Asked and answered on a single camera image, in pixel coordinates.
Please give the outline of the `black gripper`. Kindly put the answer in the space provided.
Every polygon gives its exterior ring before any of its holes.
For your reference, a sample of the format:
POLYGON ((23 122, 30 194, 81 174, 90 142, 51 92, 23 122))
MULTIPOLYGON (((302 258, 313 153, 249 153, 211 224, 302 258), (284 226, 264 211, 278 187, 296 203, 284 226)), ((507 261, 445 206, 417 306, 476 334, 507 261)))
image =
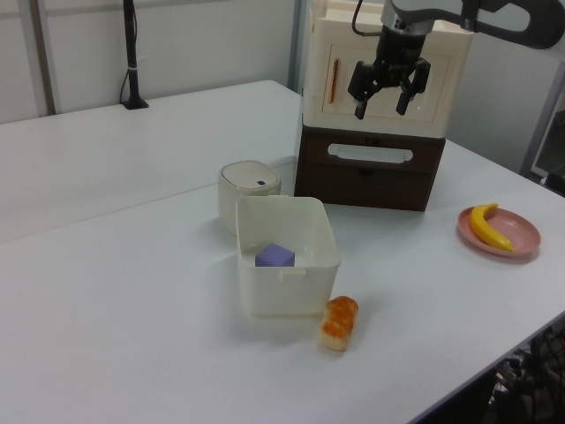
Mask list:
POLYGON ((374 63, 358 61, 348 86, 348 93, 356 103, 357 119, 365 117, 368 101, 379 87, 401 88, 395 108, 401 116, 415 95, 425 92, 431 70, 431 64, 420 56, 425 40, 425 35, 401 34, 388 27, 382 28, 374 63))

